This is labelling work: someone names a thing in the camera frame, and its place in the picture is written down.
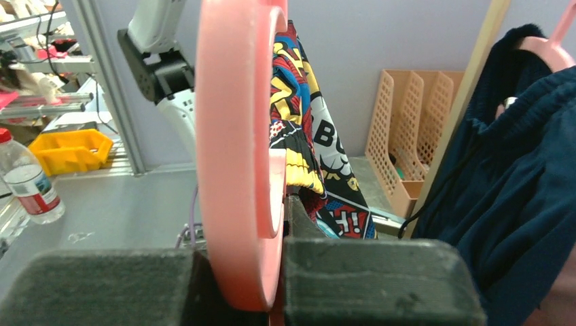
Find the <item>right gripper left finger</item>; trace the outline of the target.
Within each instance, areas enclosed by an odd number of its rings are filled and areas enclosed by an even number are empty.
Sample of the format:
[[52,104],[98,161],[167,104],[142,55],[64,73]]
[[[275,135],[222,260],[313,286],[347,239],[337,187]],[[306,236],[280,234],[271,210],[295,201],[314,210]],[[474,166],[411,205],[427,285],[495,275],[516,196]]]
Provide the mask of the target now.
[[250,325],[229,306],[203,252],[52,251],[1,301],[2,325]]

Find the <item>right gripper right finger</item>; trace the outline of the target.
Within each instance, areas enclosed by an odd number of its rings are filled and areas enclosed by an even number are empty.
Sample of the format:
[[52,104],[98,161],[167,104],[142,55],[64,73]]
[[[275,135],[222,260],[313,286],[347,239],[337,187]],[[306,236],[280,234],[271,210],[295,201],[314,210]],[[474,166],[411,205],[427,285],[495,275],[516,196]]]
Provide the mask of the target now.
[[485,325],[458,252],[437,240],[329,238],[285,199],[286,325]]

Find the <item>comic print shorts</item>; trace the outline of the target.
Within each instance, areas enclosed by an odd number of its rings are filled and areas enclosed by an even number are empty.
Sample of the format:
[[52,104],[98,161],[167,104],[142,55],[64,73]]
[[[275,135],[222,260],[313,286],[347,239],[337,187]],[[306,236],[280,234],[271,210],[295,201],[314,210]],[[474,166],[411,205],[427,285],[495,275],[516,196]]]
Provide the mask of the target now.
[[270,148],[286,150],[287,187],[312,222],[330,238],[375,239],[372,213],[292,22],[274,39],[270,120]]

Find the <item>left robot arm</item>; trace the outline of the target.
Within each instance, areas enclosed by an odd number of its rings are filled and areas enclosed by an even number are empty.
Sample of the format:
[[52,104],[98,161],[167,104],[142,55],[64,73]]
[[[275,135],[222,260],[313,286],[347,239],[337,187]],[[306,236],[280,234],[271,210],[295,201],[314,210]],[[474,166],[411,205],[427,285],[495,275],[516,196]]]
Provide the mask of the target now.
[[175,127],[196,159],[194,68],[181,53],[175,33],[185,1],[140,1],[117,39],[141,94]]

